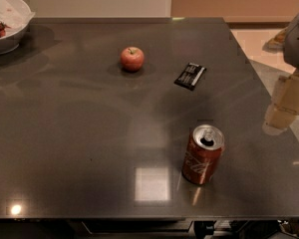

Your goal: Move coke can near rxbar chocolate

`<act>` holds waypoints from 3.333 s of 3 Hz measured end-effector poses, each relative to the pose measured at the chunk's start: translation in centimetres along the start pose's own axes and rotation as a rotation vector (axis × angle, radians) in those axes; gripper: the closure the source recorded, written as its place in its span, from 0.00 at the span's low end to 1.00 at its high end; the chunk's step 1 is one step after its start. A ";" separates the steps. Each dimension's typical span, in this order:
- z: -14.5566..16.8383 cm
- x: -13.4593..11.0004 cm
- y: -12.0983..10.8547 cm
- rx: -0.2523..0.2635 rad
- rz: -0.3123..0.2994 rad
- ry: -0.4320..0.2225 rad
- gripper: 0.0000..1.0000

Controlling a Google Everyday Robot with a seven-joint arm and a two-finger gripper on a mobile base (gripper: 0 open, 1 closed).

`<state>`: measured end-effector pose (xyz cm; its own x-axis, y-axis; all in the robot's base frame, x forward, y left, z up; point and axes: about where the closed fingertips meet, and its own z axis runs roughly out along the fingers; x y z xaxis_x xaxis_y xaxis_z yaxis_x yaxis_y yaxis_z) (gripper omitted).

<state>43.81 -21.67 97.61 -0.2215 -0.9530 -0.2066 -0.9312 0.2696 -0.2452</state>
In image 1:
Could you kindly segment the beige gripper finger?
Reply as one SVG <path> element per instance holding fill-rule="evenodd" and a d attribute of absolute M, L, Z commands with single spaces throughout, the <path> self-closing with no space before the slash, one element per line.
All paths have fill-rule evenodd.
<path fill-rule="evenodd" d="M 262 128 L 269 135 L 279 135 L 298 117 L 299 69 L 289 76 L 280 76 L 276 81 Z"/>

